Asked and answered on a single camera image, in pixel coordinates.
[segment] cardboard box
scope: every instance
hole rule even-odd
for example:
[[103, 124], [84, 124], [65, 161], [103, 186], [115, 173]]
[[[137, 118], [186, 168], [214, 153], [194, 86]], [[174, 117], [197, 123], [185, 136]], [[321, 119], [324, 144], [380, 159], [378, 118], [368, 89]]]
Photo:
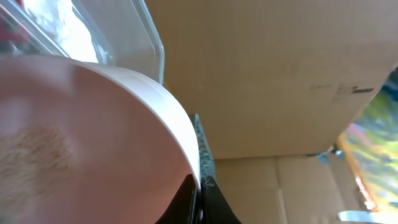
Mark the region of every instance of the cardboard box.
[[216, 159], [327, 150], [398, 62], [396, 0], [146, 0]]
[[219, 187], [242, 223], [341, 223], [338, 212], [362, 210], [343, 160], [315, 157], [216, 160]]

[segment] plastic lid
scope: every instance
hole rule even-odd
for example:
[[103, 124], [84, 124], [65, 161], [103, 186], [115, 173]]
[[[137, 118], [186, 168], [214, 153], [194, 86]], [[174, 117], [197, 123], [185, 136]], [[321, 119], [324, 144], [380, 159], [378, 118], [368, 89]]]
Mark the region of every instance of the plastic lid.
[[163, 82], [163, 45], [143, 1], [5, 0], [0, 25], [1, 53], [63, 55]]

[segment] cardboard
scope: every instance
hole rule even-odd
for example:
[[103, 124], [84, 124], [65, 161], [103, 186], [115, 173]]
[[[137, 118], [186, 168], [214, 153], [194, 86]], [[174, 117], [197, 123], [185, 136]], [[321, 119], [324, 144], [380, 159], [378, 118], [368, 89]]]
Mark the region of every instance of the cardboard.
[[219, 187], [242, 223], [341, 223], [338, 212], [361, 210], [344, 160], [258, 157], [216, 160]]
[[327, 150], [398, 62], [398, 1], [146, 0], [213, 157]]

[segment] clear plastic container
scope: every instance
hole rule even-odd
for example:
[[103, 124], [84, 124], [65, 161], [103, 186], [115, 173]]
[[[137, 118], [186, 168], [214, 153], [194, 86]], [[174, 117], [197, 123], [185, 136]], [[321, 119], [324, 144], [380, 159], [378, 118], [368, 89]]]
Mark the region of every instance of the clear plastic container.
[[164, 50], [144, 1], [2, 0], [0, 51], [117, 65], [162, 84]]

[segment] black object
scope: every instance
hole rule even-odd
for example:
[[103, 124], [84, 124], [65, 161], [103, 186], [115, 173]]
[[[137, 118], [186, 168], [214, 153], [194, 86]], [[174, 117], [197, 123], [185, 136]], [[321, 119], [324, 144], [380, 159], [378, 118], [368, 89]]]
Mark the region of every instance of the black object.
[[187, 175], [165, 213], [156, 224], [241, 224], [229, 207], [212, 176], [203, 177], [197, 192], [191, 174]]

